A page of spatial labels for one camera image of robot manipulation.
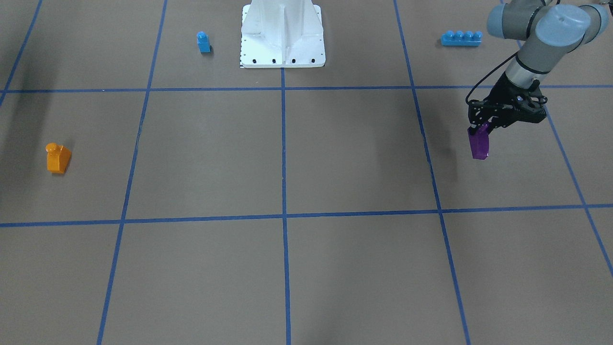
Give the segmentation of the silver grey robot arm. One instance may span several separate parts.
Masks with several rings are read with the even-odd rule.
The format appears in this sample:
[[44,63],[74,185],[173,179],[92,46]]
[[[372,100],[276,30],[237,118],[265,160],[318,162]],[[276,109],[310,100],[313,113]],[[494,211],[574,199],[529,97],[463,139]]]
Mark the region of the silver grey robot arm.
[[507,68],[482,101],[469,100],[468,134],[488,135],[515,122],[538,124],[547,102],[539,89],[560,60],[594,41],[610,22],[603,5],[552,4],[549,0],[512,0],[488,15],[488,33],[522,41]]

